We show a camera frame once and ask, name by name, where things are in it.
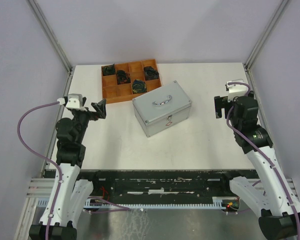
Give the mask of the grey metal first aid box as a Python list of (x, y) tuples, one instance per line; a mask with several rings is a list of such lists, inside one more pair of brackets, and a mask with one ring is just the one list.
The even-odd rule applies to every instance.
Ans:
[(189, 118), (192, 100), (173, 81), (132, 100), (134, 114), (146, 137), (151, 137)]

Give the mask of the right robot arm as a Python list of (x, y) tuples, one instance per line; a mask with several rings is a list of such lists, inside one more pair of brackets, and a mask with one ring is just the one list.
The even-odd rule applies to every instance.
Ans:
[(268, 240), (289, 237), (300, 239), (300, 202), (286, 180), (268, 132), (258, 123), (259, 105), (252, 94), (214, 97), (216, 118), (226, 115), (236, 143), (254, 166), (264, 191), (256, 189), (246, 177), (226, 178), (219, 183), (221, 193), (233, 193), (243, 200), (258, 218)]

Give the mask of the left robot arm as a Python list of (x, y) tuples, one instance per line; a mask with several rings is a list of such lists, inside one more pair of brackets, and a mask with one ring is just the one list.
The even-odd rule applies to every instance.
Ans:
[(29, 229), (32, 240), (75, 240), (78, 220), (87, 198), (101, 189), (98, 180), (79, 179), (78, 176), (86, 152), (82, 142), (88, 124), (106, 118), (107, 101), (102, 99), (91, 103), (93, 111), (84, 106), (85, 102), (86, 98), (80, 95), (67, 96), (61, 101), (73, 117), (61, 118), (55, 125), (57, 153), (54, 184), (39, 223)]

